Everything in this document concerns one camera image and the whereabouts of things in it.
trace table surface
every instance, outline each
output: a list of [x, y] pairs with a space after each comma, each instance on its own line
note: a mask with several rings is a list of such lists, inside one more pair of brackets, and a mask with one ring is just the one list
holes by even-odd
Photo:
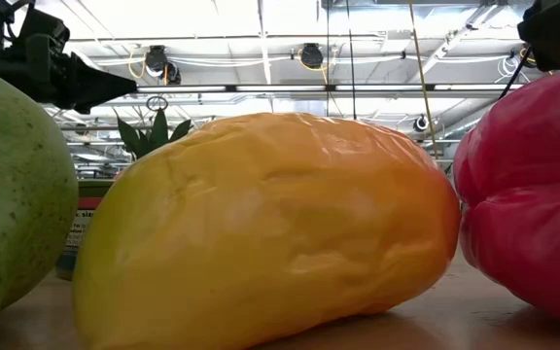
[[[1, 350], [79, 350], [71, 283], [48, 276], [0, 314]], [[425, 294], [370, 317], [336, 321], [256, 350], [560, 349], [560, 323], [466, 264]]]

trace bell pepper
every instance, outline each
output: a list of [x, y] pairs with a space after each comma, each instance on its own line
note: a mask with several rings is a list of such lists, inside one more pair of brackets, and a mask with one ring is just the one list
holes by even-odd
[[454, 158], [467, 260], [560, 318], [560, 74], [502, 99]]

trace label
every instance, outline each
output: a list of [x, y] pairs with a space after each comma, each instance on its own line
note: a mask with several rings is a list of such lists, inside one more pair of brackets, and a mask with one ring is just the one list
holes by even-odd
[[75, 268], [77, 252], [79, 251], [79, 247], [82, 245], [84, 234], [86, 233], [89, 222], [94, 215], [94, 209], [96, 209], [98, 204], [100, 204], [101, 199], [101, 197], [79, 198], [77, 214], [75, 214], [73, 226], [71, 226], [68, 231], [64, 251], [57, 260], [57, 268], [70, 272], [72, 272]]
[[77, 214], [75, 214], [75, 220], [73, 221], [73, 226], [70, 227], [68, 237], [66, 237], [66, 247], [64, 248], [64, 254], [69, 252], [77, 254], [79, 247], [82, 245], [84, 233], [86, 233], [89, 221], [90, 219], [92, 219], [93, 215], [93, 209], [77, 211]]

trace ceiling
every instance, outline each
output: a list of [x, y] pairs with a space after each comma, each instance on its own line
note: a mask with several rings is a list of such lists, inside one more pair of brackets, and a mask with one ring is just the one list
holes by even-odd
[[[522, 49], [516, 24], [531, 1], [415, 0], [414, 4], [426, 83], [437, 88], [449, 85], [429, 92], [437, 139], [453, 139], [441, 144], [446, 148], [473, 126], [508, 82]], [[169, 102], [165, 113], [170, 127], [186, 119], [199, 127], [213, 119], [257, 112], [354, 118], [355, 106], [356, 118], [366, 123], [383, 124], [417, 140], [428, 138], [413, 129], [426, 107], [405, 1], [38, 0], [37, 8], [69, 27], [71, 39], [65, 50], [94, 68], [134, 79], [140, 87], [163, 84], [149, 74], [133, 75], [145, 72], [141, 61], [150, 45], [166, 46], [183, 85], [181, 91], [161, 95]], [[15, 32], [23, 16], [18, 13]], [[317, 44], [328, 69], [304, 68], [299, 52], [306, 43]], [[533, 68], [522, 73], [518, 84], [543, 75]], [[279, 86], [323, 86], [326, 81], [349, 90], [277, 91]], [[365, 86], [367, 90], [356, 91], [354, 103], [352, 84], [383, 85], [384, 91]], [[418, 89], [403, 90], [399, 86], [403, 84]], [[462, 87], [467, 84], [481, 86]], [[244, 85], [272, 87], [254, 92], [185, 88]], [[80, 169], [95, 174], [95, 168], [104, 170], [103, 163], [130, 161], [119, 144], [116, 115], [136, 127], [148, 126], [155, 113], [146, 102], [154, 95], [123, 96], [93, 108], [89, 115], [45, 108], [68, 130], [64, 133], [71, 152], [77, 155], [76, 162], [85, 164]]]

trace green fruit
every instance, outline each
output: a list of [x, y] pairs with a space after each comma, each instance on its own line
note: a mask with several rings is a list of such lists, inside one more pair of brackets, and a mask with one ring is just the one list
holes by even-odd
[[53, 268], [77, 192], [73, 162], [53, 119], [0, 79], [0, 309]]

